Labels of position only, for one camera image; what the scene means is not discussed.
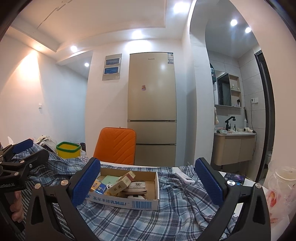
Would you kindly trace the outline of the left hand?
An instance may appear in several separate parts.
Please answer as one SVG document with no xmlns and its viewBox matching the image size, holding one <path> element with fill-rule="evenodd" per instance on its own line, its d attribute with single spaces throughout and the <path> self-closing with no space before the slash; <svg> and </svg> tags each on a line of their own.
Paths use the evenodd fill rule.
<svg viewBox="0 0 296 241">
<path fill-rule="evenodd" d="M 11 218 L 13 221 L 20 223 L 23 221 L 24 213 L 23 213 L 23 203 L 22 203 L 22 194 L 21 191 L 16 191 L 14 193 L 14 201 L 13 204 L 10 205 L 10 210 L 13 213 Z"/>
</svg>

